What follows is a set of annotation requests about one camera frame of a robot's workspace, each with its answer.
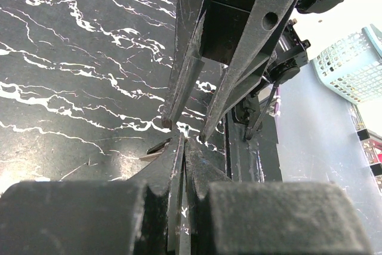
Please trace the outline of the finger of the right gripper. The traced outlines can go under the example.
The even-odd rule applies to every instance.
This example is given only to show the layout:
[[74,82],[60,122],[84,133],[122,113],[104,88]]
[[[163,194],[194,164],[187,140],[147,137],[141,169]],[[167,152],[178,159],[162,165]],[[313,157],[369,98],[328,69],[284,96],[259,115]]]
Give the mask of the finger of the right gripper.
[[199,139],[205,142],[222,117],[224,106],[239,78],[281,23],[295,0],[255,0],[232,61],[208,105]]
[[202,32],[211,0],[177,0],[174,61],[162,111],[164,128],[174,128],[204,66]]

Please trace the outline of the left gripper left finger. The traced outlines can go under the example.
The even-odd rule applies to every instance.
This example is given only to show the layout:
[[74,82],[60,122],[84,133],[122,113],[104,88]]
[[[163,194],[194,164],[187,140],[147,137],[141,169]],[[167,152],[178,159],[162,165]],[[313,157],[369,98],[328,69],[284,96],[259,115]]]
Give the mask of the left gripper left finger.
[[2,254],[176,254],[184,136],[128,180],[33,182],[1,196]]

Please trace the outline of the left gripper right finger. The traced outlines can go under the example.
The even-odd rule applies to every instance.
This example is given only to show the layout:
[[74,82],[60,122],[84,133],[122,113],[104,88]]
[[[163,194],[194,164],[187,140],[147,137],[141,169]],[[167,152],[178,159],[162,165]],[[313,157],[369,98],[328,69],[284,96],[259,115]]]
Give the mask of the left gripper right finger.
[[372,254],[333,183],[234,182],[194,140],[184,146],[192,254]]

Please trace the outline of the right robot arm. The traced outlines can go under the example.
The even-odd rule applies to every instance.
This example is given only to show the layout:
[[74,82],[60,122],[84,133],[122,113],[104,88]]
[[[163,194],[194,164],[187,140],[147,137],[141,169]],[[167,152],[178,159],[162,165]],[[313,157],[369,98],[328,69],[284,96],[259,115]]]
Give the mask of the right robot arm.
[[162,125],[178,121],[204,60],[226,68],[208,103],[199,138],[206,141],[230,110],[251,139],[264,118],[253,96],[267,84],[278,87],[300,71],[297,57],[308,41],[299,40],[290,19],[327,12],[344,0],[177,0],[175,50]]

